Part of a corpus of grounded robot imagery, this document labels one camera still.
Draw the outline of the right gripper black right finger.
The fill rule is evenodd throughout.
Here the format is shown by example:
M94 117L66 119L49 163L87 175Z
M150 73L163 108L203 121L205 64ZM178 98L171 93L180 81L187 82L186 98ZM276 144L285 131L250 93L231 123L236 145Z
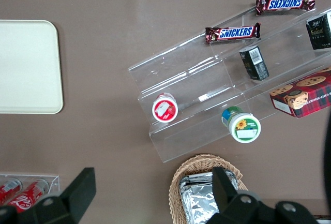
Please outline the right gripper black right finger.
M238 193L222 167L214 167L213 195L219 212L209 223L274 223L275 210L248 192Z

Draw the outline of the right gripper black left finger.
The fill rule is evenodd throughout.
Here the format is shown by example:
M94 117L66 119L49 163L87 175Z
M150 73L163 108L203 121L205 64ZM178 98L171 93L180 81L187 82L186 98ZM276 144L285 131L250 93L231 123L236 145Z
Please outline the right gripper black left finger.
M79 223L96 195L94 168L84 168L59 196L40 200L18 223Z

